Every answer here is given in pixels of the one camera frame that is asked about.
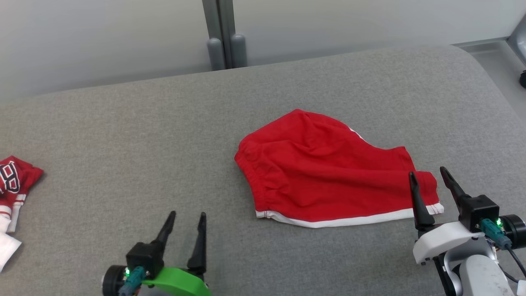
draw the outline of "green mount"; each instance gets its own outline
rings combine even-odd
[[[155,285],[177,296],[211,296],[202,279],[179,268],[165,267],[155,279],[144,280],[143,285]]]
[[[102,282],[103,296],[132,296],[139,287],[155,286],[174,296],[210,296],[205,284],[206,213],[197,225],[197,240],[186,269],[164,266],[164,251],[174,227],[176,212],[171,211],[161,231],[151,243],[138,242],[126,254],[126,266],[112,265]],[[142,276],[135,277],[138,271]]]

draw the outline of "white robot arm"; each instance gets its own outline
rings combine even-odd
[[[420,196],[418,181],[410,173],[419,237],[413,247],[416,263],[433,260],[446,296],[514,296],[494,246],[510,251],[526,275],[512,251],[526,246],[526,224],[516,215],[499,217],[499,206],[487,196],[472,198],[445,167],[440,172],[459,209],[459,220],[435,224]]]

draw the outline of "gray table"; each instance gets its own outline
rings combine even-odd
[[[468,193],[526,217],[523,123],[455,47],[85,88],[0,110],[0,157],[45,171],[21,209],[23,245],[0,275],[2,295],[98,295],[106,269],[153,239],[170,210],[178,217],[165,262],[181,267],[207,212],[213,295],[443,294],[434,266],[414,263],[410,219],[307,229],[256,218],[237,145],[295,108],[334,117],[375,146],[403,145],[417,169],[439,178],[444,165]],[[454,220],[440,179],[438,193],[438,222]]]

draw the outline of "white trim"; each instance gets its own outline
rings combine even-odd
[[[11,236],[0,233],[0,272],[22,243]]]
[[[16,200],[18,200],[18,201],[22,201],[22,204],[23,204],[24,201],[26,201],[26,194],[19,194],[19,195],[17,195]]]
[[[11,208],[8,207],[7,205],[2,205],[2,204],[0,204],[0,212],[6,212],[6,213],[8,213],[9,216],[8,216],[8,215],[5,215],[5,214],[0,214],[0,215],[2,215],[2,216],[4,216],[4,217],[7,217],[7,218],[11,219]]]
[[[426,206],[428,212],[432,215],[441,214],[444,212],[444,207],[440,203]],[[309,227],[309,228],[323,228],[323,227],[338,227],[338,226],[351,226],[351,225],[362,225],[362,224],[373,224],[392,220],[400,220],[413,217],[413,209],[403,209],[385,214],[371,215],[365,217],[354,217],[354,218],[343,218],[336,220],[318,221],[318,222],[307,222],[303,220],[291,219],[283,216],[276,211],[256,211],[256,217],[258,218],[270,218],[279,222]]]
[[[22,205],[20,203],[15,202],[13,204],[13,213],[11,214],[11,223],[9,223],[9,226],[7,227],[7,233],[13,233],[16,229],[16,222],[18,221],[18,213],[20,212],[20,207]]]
[[[5,233],[7,231],[9,223],[11,223],[11,219],[5,215],[0,215],[0,233]]]
[[[355,130],[351,129],[349,126],[348,126],[348,128],[349,128],[351,131],[353,131],[355,134],[357,134],[357,135],[360,137],[360,139],[363,140],[363,138],[360,136],[359,133],[357,133]]]

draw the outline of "cable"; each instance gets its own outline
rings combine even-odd
[[[499,267],[500,267],[500,270],[502,270],[502,272],[504,273],[504,275],[505,275],[508,279],[510,279],[511,281],[513,281],[513,282],[515,282],[515,283],[519,283],[519,280],[517,280],[516,278],[514,278],[511,274],[505,272],[504,269],[502,269],[502,266],[499,265]]]
[[[146,272],[142,266],[137,266],[130,273],[128,278],[124,281],[124,285],[119,289],[119,296],[133,296],[144,278],[146,277]]]
[[[515,252],[511,249],[510,245],[506,245],[505,246],[506,250],[508,252],[510,252],[510,255],[513,257],[513,259],[515,260],[515,262],[517,262],[517,265],[519,266],[519,268],[521,269],[522,271],[522,274],[524,274],[524,276],[526,277],[526,269],[524,269],[524,266],[522,265],[521,261],[519,260],[519,258],[517,257],[517,255],[515,255]]]

